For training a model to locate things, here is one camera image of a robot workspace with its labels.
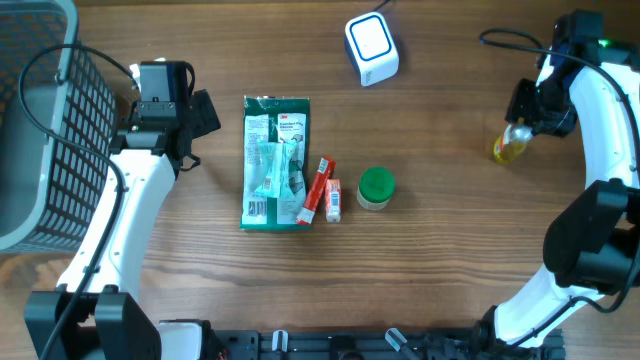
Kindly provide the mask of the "yellow dish soap bottle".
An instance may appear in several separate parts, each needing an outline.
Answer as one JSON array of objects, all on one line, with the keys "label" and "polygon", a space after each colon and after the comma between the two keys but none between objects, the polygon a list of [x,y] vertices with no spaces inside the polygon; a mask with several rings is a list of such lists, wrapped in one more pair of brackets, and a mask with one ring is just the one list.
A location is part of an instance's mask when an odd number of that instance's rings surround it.
[{"label": "yellow dish soap bottle", "polygon": [[525,125],[509,124],[493,145],[493,158],[508,164],[521,155],[533,138],[532,129]]}]

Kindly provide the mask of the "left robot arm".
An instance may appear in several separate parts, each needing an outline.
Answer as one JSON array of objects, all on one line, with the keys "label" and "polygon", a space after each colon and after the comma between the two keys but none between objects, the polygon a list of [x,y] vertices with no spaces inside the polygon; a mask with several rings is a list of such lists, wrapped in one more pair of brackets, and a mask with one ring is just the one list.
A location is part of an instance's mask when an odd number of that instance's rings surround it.
[{"label": "left robot arm", "polygon": [[144,62],[140,98],[109,145],[109,170],[88,231],[52,291],[36,291],[25,322],[41,359],[222,359],[207,320],[153,323],[137,302],[159,210],[220,121],[186,61]]}]

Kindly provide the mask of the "clear teal small packet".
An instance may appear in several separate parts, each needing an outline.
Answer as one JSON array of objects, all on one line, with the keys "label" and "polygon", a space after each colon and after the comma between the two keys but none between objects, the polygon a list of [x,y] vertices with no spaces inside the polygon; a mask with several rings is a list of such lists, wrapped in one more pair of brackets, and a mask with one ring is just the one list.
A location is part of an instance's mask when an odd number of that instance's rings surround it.
[{"label": "clear teal small packet", "polygon": [[298,148],[296,141],[258,144],[261,172],[254,193],[268,198],[293,198],[289,184],[290,163]]}]

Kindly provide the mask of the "small orange white box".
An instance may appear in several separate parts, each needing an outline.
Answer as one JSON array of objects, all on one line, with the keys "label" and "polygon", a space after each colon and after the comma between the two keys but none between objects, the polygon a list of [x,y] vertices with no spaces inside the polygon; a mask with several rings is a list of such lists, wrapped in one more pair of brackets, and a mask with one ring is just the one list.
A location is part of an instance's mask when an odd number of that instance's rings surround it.
[{"label": "small orange white box", "polygon": [[339,179],[328,179],[325,185],[325,214],[328,222],[341,220],[341,183]]}]

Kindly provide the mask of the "red stick sachet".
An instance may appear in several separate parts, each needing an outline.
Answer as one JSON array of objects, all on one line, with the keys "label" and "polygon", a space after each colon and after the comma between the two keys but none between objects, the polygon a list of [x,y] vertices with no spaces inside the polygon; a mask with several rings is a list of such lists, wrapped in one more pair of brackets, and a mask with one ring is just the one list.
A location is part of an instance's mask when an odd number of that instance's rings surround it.
[{"label": "red stick sachet", "polygon": [[312,224],[317,207],[324,193],[326,183],[334,173],[335,165],[336,162],[332,158],[328,156],[323,156],[321,158],[312,186],[300,212],[296,217],[297,225],[309,226]]}]

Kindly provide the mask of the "green lid jar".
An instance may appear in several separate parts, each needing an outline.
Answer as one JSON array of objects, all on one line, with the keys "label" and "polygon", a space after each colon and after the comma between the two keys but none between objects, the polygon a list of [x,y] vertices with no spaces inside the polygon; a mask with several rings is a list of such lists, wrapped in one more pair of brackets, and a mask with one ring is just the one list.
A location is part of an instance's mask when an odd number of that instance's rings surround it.
[{"label": "green lid jar", "polygon": [[392,172],[386,167],[370,167],[361,176],[357,200],[367,210],[382,210],[393,197],[396,190],[396,180]]}]

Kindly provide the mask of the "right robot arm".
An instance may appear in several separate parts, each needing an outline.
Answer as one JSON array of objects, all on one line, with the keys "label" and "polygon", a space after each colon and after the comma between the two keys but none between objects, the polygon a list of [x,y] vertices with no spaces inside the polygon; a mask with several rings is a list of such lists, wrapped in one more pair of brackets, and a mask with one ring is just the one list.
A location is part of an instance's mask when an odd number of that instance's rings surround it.
[{"label": "right robot arm", "polygon": [[471,355],[547,357],[546,337],[570,315],[615,312],[639,284],[639,51],[603,26],[600,13],[575,10],[556,21],[549,47],[527,40],[539,76],[517,84],[494,157],[517,156],[538,135],[579,131],[585,188],[549,226],[541,268],[476,324]]}]

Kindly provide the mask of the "green white wipes packet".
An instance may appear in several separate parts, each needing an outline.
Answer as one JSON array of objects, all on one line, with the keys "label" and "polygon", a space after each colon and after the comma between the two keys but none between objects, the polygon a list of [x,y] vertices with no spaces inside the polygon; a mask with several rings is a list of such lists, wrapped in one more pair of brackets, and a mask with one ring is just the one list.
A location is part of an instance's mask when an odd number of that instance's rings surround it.
[{"label": "green white wipes packet", "polygon": [[240,228],[291,231],[307,197],[307,98],[244,98]]}]

